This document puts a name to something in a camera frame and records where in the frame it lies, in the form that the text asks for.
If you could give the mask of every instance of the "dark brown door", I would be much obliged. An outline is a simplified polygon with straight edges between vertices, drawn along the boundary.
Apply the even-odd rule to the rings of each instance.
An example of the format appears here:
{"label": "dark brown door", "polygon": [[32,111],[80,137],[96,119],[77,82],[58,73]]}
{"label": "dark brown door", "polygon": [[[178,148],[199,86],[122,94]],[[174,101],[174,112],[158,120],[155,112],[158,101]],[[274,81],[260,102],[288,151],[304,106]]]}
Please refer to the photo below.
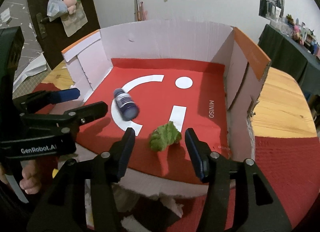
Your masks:
{"label": "dark brown door", "polygon": [[67,37],[61,19],[58,18],[52,22],[43,23],[47,36],[42,38],[36,15],[41,13],[43,18],[47,16],[48,0],[28,0],[28,7],[32,23],[36,31],[37,40],[44,51],[44,56],[51,69],[55,68],[63,60],[61,51],[64,48],[68,47],[89,33],[100,29],[93,0],[81,0],[81,3],[88,19],[88,22],[82,26],[81,29],[79,29],[70,37]]}

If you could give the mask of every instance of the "green package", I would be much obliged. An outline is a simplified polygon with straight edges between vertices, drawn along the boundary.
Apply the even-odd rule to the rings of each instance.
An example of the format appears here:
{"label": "green package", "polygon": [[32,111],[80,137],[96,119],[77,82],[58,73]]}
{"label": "green package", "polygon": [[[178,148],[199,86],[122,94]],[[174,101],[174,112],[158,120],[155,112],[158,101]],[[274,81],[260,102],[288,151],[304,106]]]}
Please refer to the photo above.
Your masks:
{"label": "green package", "polygon": [[151,150],[156,152],[164,151],[168,145],[178,143],[181,140],[181,133],[174,126],[172,121],[159,126],[151,134],[149,145]]}

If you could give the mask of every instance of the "wooden surface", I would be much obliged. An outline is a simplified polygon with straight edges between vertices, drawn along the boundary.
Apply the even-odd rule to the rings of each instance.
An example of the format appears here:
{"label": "wooden surface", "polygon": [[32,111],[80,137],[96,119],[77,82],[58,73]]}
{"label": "wooden surface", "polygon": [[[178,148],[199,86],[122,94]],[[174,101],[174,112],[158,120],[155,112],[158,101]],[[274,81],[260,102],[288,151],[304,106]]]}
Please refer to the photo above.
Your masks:
{"label": "wooden surface", "polygon": [[[61,62],[42,83],[68,89],[73,81]],[[287,73],[270,68],[251,118],[255,136],[276,138],[316,137],[308,104],[297,82]]]}

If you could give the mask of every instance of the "plastic container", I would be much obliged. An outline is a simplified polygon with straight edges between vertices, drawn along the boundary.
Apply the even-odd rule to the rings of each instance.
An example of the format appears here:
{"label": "plastic container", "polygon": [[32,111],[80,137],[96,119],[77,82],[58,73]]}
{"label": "plastic container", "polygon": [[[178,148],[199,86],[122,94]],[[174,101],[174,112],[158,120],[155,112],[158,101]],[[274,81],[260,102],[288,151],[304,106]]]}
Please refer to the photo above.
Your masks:
{"label": "plastic container", "polygon": [[117,88],[113,92],[119,112],[125,121],[135,119],[139,114],[139,108],[132,100],[128,93],[125,93],[122,88]]}

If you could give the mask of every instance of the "bottle label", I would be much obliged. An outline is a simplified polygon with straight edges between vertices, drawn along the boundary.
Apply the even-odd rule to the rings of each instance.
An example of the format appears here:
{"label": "bottle label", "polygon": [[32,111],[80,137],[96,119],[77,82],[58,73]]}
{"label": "bottle label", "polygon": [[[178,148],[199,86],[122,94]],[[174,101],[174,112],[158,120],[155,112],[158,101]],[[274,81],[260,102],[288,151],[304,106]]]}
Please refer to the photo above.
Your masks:
{"label": "bottle label", "polygon": [[128,93],[122,93],[118,95],[115,100],[119,108],[124,107],[126,104],[134,103]]}

